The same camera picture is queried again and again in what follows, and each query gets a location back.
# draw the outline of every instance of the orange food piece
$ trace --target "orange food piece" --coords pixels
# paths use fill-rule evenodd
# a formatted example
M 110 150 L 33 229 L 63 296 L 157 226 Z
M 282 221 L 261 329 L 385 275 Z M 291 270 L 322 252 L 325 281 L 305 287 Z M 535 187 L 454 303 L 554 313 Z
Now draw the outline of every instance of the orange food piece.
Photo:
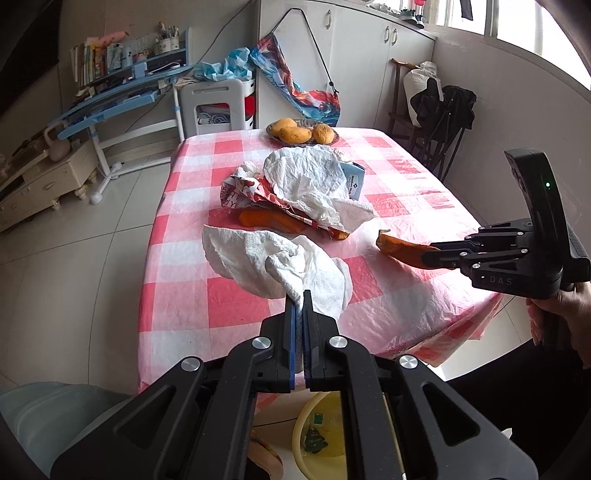
M 337 230 L 336 228 L 329 227 L 329 235 L 331 240 L 347 240 L 349 237 L 349 233 L 342 232 L 341 230 Z
M 378 239 L 375 244 L 379 250 L 389 257 L 395 258 L 396 260 L 410 265 L 415 268 L 423 268 L 425 270 L 436 270 L 433 267 L 428 267 L 423 263 L 421 256 L 425 252 L 438 251 L 436 247 L 430 245 L 412 244 L 404 240 L 400 240 L 394 236 L 385 235 L 390 230 L 380 230 Z
M 302 233 L 308 227 L 304 222 L 280 212 L 266 208 L 247 208 L 238 217 L 242 226 L 264 226 L 282 233 Z

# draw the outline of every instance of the metal screw head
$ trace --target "metal screw head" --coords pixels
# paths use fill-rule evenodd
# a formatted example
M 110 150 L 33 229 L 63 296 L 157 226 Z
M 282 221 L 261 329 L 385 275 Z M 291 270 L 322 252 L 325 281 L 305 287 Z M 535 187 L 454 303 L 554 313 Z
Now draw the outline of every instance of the metal screw head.
M 269 348 L 271 346 L 271 340 L 267 337 L 256 337 L 252 341 L 252 346 L 259 350 L 264 350 L 265 348 Z
M 416 368 L 418 365 L 418 360 L 414 358 L 412 355 L 403 355 L 402 357 L 400 357 L 398 362 L 400 363 L 400 366 L 402 368 L 408 369 Z
M 347 346 L 347 339 L 336 335 L 330 338 L 329 343 L 335 348 L 345 348 Z
M 194 372 L 195 370 L 199 370 L 200 366 L 201 362 L 196 356 L 188 356 L 181 362 L 181 368 L 186 372 Z

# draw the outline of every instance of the dining table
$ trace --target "dining table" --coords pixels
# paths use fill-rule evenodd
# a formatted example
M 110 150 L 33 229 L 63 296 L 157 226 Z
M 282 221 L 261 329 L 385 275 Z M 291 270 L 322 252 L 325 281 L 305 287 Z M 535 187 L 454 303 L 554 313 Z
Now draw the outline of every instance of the dining table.
M 473 288 L 459 270 L 421 270 L 382 254 L 378 232 L 429 244 L 454 241 L 479 224 L 454 195 L 381 131 L 336 128 L 338 148 L 365 169 L 360 201 L 375 217 L 343 241 L 321 229 L 306 235 L 348 266 L 353 296 L 339 332 L 373 354 L 411 352 L 436 367 L 478 339 L 502 294 Z M 264 130 L 197 135 L 176 149 L 152 227 L 139 310 L 139 391 L 185 356 L 209 361 L 256 336 L 285 299 L 265 299 L 216 274 L 202 246 L 204 225 L 244 229 L 239 210 L 222 207 L 223 181 L 246 161 L 262 167 L 281 148 Z M 302 386 L 298 374 L 296 385 Z

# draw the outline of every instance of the white cabinet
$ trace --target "white cabinet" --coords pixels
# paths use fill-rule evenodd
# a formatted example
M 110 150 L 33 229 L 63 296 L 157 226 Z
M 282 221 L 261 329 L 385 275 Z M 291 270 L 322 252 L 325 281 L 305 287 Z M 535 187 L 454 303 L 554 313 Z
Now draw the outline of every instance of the white cabinet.
M 338 3 L 260 0 L 259 38 L 265 37 L 290 8 L 301 8 L 339 91 L 341 113 L 337 126 L 383 130 L 388 125 L 394 94 L 390 58 L 417 64 L 431 60 L 434 40 L 382 13 Z M 296 83 L 304 90 L 331 91 L 301 12 L 291 11 L 275 36 Z M 258 128 L 286 116 L 302 117 L 259 70 L 256 86 Z
M 389 43 L 388 58 L 385 63 L 384 81 L 381 86 L 381 97 L 379 100 L 378 114 L 375 119 L 374 128 L 385 131 L 388 128 L 389 116 L 392 111 L 392 101 L 394 100 L 394 77 L 395 65 L 390 59 L 399 61 L 408 61 L 419 65 L 420 63 L 431 60 L 433 56 L 433 47 L 435 42 L 413 30 L 394 24 L 391 41 Z M 398 93 L 398 111 L 406 108 L 407 100 L 404 93 L 402 79 L 408 73 L 408 70 L 402 68 L 400 71 L 400 90 Z
M 314 38 L 322 52 L 326 67 L 330 68 L 330 54 L 334 32 L 334 5 L 304 0 L 261 0 L 259 38 L 265 37 L 290 8 L 301 8 L 306 13 Z M 306 26 L 304 16 L 292 10 L 275 30 L 285 61 L 289 65 L 293 80 L 304 90 L 326 90 L 328 78 Z M 258 126 L 283 117 L 302 118 L 302 114 L 285 100 L 267 78 L 257 73 Z
M 339 91 L 338 127 L 373 128 L 392 22 L 336 7 L 330 75 Z

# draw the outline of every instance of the human hand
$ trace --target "human hand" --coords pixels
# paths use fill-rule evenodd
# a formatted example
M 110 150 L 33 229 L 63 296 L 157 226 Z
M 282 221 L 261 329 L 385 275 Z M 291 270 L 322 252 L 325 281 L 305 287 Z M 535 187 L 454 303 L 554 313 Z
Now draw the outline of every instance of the human hand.
M 591 284 L 576 283 L 573 291 L 559 290 L 547 300 L 525 299 L 530 316 L 531 336 L 539 345 L 544 336 L 544 313 L 555 313 L 569 326 L 571 345 L 577 351 L 583 365 L 591 367 Z

